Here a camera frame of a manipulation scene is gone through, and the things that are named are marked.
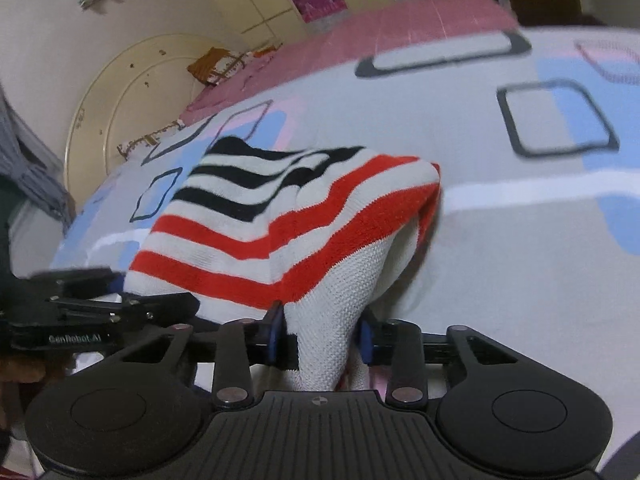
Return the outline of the person left hand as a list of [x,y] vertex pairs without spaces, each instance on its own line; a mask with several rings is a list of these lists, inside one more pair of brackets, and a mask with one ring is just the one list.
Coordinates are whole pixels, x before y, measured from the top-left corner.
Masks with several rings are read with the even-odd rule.
[[10,390],[18,384],[42,382],[47,376],[47,364],[23,358],[2,358],[0,365],[1,382],[1,429],[11,426]]

